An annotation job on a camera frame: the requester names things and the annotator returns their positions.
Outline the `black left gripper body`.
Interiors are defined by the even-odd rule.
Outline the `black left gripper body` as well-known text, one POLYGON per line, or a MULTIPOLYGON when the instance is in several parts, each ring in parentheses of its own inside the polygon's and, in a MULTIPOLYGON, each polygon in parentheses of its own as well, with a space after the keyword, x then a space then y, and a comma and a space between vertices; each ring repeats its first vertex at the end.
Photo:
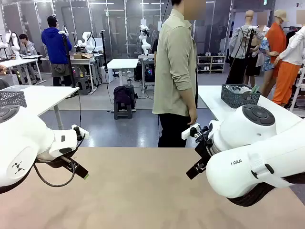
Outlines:
POLYGON ((57 158, 55 158, 52 161, 46 161, 42 159, 35 159, 35 163, 45 163, 49 165, 52 168, 60 168, 64 167, 65 169, 72 169, 72 166, 70 165, 71 162, 76 163, 71 157, 77 152, 77 149, 72 150, 68 153, 65 153, 57 158))

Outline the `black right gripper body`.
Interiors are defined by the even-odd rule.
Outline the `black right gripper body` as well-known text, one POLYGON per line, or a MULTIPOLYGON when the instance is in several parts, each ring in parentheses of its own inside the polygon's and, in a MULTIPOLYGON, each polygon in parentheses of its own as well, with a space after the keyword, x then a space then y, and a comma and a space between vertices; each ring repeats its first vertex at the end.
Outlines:
POLYGON ((206 167, 208 161, 214 154, 212 150, 213 142, 206 137, 199 137, 195 142, 198 144, 195 151, 201 158, 194 164, 194 167, 206 167))

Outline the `grey plastic woven basket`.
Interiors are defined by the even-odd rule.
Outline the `grey plastic woven basket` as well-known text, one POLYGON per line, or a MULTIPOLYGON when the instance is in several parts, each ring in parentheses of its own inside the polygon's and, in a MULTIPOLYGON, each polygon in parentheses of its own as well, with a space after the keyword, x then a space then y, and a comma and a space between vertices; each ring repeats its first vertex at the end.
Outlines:
POLYGON ((226 85, 237 85, 237 86, 247 86, 249 89, 252 89, 246 84, 223 84, 221 90, 221 99, 230 107, 238 108, 243 105, 254 104, 257 105, 261 93, 257 91, 255 94, 244 93, 244 94, 234 94, 226 89, 226 85))
POLYGON ((0 91, 0 107, 7 105, 18 105, 18 106, 27 107, 24 92, 0 91))

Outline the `beige grey towel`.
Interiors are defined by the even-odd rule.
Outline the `beige grey towel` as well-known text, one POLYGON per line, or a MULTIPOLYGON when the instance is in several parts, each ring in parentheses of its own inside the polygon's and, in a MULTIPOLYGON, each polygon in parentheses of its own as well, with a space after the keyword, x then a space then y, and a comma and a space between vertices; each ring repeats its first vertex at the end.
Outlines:
POLYGON ((226 85, 225 87, 234 94, 244 94, 251 92, 251 89, 249 89, 247 86, 226 85))

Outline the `person's right forearm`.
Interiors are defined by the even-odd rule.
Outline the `person's right forearm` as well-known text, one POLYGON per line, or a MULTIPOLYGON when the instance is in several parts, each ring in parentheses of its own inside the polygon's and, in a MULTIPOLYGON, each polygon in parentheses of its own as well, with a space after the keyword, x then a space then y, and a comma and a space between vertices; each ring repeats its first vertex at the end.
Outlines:
POLYGON ((191 88, 186 90, 181 90, 180 95, 182 97, 183 102, 186 104, 189 112, 196 112, 196 104, 195 104, 195 96, 193 95, 193 91, 191 88))

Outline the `person's right hand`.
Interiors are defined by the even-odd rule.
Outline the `person's right hand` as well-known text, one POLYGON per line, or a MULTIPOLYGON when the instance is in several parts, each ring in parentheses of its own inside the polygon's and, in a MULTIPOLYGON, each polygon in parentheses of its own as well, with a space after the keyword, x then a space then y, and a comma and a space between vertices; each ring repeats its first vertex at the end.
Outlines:
POLYGON ((188 125, 194 125, 198 118, 196 109, 190 109, 189 116, 190 116, 190 122, 188 123, 188 125))

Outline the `dark grey step stool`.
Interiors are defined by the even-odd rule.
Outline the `dark grey step stool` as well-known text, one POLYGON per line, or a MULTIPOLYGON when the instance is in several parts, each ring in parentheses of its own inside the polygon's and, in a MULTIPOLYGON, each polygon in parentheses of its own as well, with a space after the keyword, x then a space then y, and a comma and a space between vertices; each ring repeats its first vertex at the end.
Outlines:
POLYGON ((114 102, 114 111, 113 111, 114 119, 118 120, 119 118, 123 118, 123 117, 132 119, 133 113, 136 112, 135 106, 131 106, 130 104, 121 104, 114 102))

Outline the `light grey plastic stool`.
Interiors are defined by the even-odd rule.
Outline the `light grey plastic stool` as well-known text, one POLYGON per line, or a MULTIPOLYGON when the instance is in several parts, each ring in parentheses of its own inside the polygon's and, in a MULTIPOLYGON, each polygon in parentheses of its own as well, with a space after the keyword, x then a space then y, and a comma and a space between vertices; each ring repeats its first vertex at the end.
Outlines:
POLYGON ((79 87, 79 94, 88 95, 91 92, 87 78, 75 78, 75 84, 79 87))

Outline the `white shoe rack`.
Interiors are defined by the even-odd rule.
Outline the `white shoe rack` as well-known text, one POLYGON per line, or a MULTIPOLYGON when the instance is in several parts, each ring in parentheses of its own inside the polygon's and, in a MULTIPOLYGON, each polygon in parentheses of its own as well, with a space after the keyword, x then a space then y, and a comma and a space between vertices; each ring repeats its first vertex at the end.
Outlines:
POLYGON ((225 56, 197 56, 197 73, 223 73, 225 56))

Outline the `dark purple bag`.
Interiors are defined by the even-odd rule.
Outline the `dark purple bag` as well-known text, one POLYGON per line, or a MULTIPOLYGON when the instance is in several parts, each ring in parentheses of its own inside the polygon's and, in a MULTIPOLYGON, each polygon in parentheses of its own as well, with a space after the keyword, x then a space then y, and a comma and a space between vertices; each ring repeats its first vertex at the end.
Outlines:
POLYGON ((133 85, 122 85, 118 86, 113 91, 114 101, 121 104, 130 104, 135 106, 135 93, 133 85))

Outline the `computer tower with lights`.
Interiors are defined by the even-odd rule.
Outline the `computer tower with lights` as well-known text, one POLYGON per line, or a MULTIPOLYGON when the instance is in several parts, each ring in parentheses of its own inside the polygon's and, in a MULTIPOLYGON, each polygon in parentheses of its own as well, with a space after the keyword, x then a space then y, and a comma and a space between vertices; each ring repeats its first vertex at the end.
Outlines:
POLYGON ((146 83, 153 83, 155 81, 154 69, 145 69, 144 79, 146 83))

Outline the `person in beige shirt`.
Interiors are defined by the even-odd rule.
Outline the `person in beige shirt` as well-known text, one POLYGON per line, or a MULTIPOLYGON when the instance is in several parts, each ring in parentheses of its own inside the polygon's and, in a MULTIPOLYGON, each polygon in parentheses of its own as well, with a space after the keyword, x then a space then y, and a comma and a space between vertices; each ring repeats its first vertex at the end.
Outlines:
POLYGON ((191 88, 197 108, 196 42, 191 20, 202 16, 206 0, 171 0, 172 10, 161 27, 155 65, 154 103, 162 127, 158 147, 185 147, 181 133, 191 125, 180 95, 191 88))

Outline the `white long desk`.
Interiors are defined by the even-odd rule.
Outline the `white long desk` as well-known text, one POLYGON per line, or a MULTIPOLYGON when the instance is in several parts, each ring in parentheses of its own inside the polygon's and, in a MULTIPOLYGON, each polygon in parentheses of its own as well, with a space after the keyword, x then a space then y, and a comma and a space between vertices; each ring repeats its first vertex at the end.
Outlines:
POLYGON ((27 69, 27 64, 30 64, 32 62, 36 64, 39 76, 39 80, 36 79, 36 76, 33 76, 33 80, 36 81, 36 85, 39 85, 45 82, 45 80, 42 79, 41 72, 38 66, 38 59, 34 58, 34 56, 25 56, 25 59, 1 61, 0 65, 5 66, 6 70, 9 71, 10 75, 12 76, 14 85, 20 85, 19 81, 21 81, 22 85, 32 85, 32 80, 27 69))

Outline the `mannequin in orange trousers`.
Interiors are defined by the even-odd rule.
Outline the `mannequin in orange trousers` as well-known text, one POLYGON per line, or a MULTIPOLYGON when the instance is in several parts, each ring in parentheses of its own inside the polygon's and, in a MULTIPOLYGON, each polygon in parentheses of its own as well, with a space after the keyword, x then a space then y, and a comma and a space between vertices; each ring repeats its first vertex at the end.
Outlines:
POLYGON ((303 63, 302 55, 305 49, 305 10, 296 12, 296 22, 302 27, 289 39, 287 48, 281 52, 275 64, 280 62, 276 88, 272 101, 284 107, 292 93, 292 85, 303 63))

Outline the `grey robot stand table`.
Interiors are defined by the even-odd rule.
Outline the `grey robot stand table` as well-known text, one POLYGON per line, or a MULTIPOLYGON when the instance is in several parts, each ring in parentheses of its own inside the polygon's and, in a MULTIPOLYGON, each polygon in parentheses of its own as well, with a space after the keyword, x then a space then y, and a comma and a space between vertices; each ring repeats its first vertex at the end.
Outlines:
POLYGON ((152 69, 154 67, 154 55, 148 54, 148 55, 139 55, 138 59, 141 63, 141 71, 142 71, 142 94, 145 94, 145 90, 147 86, 154 86, 154 82, 146 82, 145 80, 145 66, 152 65, 152 69))

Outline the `mannequin in grey shirt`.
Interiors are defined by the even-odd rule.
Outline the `mannequin in grey shirt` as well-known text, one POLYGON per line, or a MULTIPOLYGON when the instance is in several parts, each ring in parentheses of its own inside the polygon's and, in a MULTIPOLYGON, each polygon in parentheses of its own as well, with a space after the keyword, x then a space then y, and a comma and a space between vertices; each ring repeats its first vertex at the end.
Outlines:
POLYGON ((242 84, 246 69, 247 49, 251 44, 250 36, 254 11, 248 10, 245 13, 244 25, 237 27, 229 42, 230 72, 226 84, 242 84))

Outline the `mannequin in blue floral clothes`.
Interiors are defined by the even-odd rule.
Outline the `mannequin in blue floral clothes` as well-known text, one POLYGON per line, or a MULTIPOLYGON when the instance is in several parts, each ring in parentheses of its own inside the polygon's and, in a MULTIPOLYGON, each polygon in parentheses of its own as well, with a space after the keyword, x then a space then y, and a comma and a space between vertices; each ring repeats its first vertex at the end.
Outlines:
POLYGON ((276 35, 275 28, 277 28, 281 23, 282 20, 274 16, 274 21, 270 29, 266 33, 265 37, 263 38, 261 45, 257 46, 257 48, 259 48, 264 54, 264 83, 261 88, 261 94, 264 97, 267 97, 269 95, 272 87, 275 84, 275 79, 273 77, 274 64, 272 63, 272 57, 277 57, 279 53, 270 46, 270 44, 273 43, 270 41, 270 38, 276 35))

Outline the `white standing desk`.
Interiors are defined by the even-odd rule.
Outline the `white standing desk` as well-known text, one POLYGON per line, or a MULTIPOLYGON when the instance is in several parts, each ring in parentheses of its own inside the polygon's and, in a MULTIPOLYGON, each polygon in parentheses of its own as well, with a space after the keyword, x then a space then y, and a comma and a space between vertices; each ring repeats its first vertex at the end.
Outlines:
POLYGON ((122 71, 128 69, 135 69, 138 64, 139 59, 129 58, 129 59, 112 59, 108 64, 107 68, 119 71, 120 85, 123 85, 123 75, 122 71))

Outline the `seated person in grey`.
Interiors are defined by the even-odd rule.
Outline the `seated person in grey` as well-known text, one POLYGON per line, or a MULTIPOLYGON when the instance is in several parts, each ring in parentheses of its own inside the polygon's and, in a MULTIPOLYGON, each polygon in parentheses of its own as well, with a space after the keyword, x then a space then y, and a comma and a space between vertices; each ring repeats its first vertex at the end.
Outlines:
MULTIPOLYGON (((28 40, 28 36, 26 34, 20 34, 19 40, 21 43, 20 54, 22 55, 38 55, 35 49, 34 43, 28 40)), ((35 76, 36 80, 40 80, 39 77, 36 76, 36 71, 33 68, 34 63, 27 64, 27 69, 31 75, 31 78, 35 76)))

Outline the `person in blue hoodie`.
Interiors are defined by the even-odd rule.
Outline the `person in blue hoodie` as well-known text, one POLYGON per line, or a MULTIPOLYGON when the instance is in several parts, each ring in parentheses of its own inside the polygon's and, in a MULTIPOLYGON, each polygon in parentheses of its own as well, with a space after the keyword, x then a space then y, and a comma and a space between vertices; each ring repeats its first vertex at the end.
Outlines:
POLYGON ((53 86, 71 86, 71 76, 67 60, 66 47, 62 34, 59 34, 58 22, 54 16, 47 18, 48 28, 41 33, 42 43, 46 46, 49 61, 51 63, 51 73, 53 86))

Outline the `mannequin in orange jacket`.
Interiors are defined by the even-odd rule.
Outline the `mannequin in orange jacket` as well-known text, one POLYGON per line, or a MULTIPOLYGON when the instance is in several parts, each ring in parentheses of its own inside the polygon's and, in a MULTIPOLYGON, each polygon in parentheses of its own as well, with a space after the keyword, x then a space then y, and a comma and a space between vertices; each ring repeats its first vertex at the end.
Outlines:
MULTIPOLYGON (((286 11, 285 10, 276 10, 274 12, 274 16, 280 18, 282 20, 282 23, 286 21, 286 11)), ((282 23, 275 28, 276 35, 272 38, 270 38, 270 41, 273 42, 270 44, 270 46, 275 49, 279 54, 283 52, 286 48, 286 35, 281 27, 282 23)), ((272 63, 274 64, 274 72, 273 77, 274 79, 277 77, 279 67, 275 64, 275 60, 277 57, 272 57, 272 63)))

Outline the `grey frame work desk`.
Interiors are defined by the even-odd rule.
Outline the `grey frame work desk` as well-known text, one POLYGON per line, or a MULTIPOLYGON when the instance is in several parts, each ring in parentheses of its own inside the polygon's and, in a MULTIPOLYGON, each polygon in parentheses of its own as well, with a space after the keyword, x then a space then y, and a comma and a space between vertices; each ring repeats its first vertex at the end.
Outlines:
POLYGON ((71 64, 75 69, 76 78, 87 78, 91 92, 93 94, 102 83, 100 76, 101 57, 103 54, 94 53, 90 59, 71 58, 71 64))

